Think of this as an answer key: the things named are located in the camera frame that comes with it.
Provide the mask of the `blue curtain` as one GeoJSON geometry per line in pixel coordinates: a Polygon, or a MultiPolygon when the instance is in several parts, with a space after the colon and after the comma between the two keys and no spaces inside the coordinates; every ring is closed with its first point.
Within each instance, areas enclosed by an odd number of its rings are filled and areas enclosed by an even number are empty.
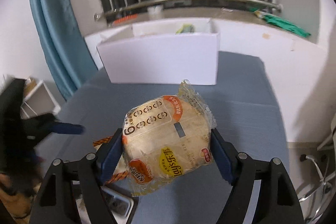
{"type": "Polygon", "coordinates": [[[70,0],[29,0],[47,66],[65,100],[96,72],[70,0]]]}

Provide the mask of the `green seaweed snack pack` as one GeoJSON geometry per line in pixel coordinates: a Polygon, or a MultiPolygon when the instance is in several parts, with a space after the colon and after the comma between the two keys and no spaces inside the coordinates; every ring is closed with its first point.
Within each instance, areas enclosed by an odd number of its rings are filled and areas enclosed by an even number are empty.
{"type": "Polygon", "coordinates": [[[184,24],[180,29],[176,31],[176,34],[191,34],[195,32],[195,26],[193,24],[184,24]]]}

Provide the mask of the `white cardboard box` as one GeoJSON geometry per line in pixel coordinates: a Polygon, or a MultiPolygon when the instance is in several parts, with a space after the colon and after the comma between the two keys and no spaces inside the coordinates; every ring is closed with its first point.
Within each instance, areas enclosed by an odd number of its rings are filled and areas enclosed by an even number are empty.
{"type": "Polygon", "coordinates": [[[97,51],[114,84],[215,85],[220,37],[209,18],[162,19],[126,26],[97,51]],[[184,24],[195,32],[176,34],[184,24]]]}

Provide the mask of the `metal chair base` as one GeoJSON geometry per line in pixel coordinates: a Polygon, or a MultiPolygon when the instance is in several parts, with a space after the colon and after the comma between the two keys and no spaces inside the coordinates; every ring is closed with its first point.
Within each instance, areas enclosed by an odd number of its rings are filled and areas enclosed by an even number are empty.
{"type": "Polygon", "coordinates": [[[308,190],[299,198],[299,202],[302,203],[312,197],[316,198],[317,194],[320,194],[317,208],[314,209],[314,205],[311,204],[311,209],[313,210],[313,212],[309,213],[309,215],[305,217],[305,223],[317,223],[317,221],[322,217],[322,214],[327,209],[327,202],[331,201],[331,194],[335,189],[335,186],[332,184],[332,181],[335,179],[335,171],[332,173],[328,173],[330,157],[326,154],[323,154],[321,157],[321,161],[326,162],[326,168],[324,171],[321,170],[318,165],[317,159],[313,155],[302,154],[299,160],[301,162],[311,161],[314,164],[319,177],[317,184],[315,184],[313,188],[308,190]]]}

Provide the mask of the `orange fuzzy left sleeve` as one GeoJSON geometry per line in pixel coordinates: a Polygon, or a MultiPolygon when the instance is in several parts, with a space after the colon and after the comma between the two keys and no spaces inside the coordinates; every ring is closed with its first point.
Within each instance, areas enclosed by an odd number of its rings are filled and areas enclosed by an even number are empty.
{"type": "Polygon", "coordinates": [[[1,201],[16,223],[29,223],[31,209],[35,196],[41,186],[38,183],[31,192],[33,195],[27,197],[24,193],[15,192],[10,189],[9,176],[1,173],[1,201]]]}

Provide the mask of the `green wet wipes pack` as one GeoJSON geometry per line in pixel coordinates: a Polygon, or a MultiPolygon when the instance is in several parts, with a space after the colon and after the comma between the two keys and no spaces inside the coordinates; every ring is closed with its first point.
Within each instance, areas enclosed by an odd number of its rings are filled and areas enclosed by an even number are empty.
{"type": "Polygon", "coordinates": [[[308,38],[309,36],[311,36],[311,34],[303,28],[277,15],[273,15],[259,9],[250,9],[250,11],[267,24],[281,28],[282,30],[291,32],[292,34],[295,34],[302,38],[308,38]]]}

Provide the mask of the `clear cake snack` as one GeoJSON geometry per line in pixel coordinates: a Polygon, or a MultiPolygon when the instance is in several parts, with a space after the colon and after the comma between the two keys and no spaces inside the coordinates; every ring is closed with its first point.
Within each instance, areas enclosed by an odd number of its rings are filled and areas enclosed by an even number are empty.
{"type": "Polygon", "coordinates": [[[153,193],[211,164],[210,137],[216,125],[208,104],[188,80],[181,82],[177,94],[163,95],[129,110],[122,144],[132,195],[153,193]]]}

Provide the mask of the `orange handled tool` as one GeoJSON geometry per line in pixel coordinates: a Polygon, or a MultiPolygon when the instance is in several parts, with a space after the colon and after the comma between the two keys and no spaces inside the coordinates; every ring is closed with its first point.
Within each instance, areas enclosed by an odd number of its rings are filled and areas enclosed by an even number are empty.
{"type": "Polygon", "coordinates": [[[136,19],[138,17],[138,14],[131,14],[131,15],[127,15],[127,16],[124,16],[122,18],[119,18],[119,19],[116,19],[112,22],[112,25],[115,26],[115,25],[118,25],[118,24],[122,24],[124,22],[127,22],[129,20],[133,20],[133,19],[136,19]]]}

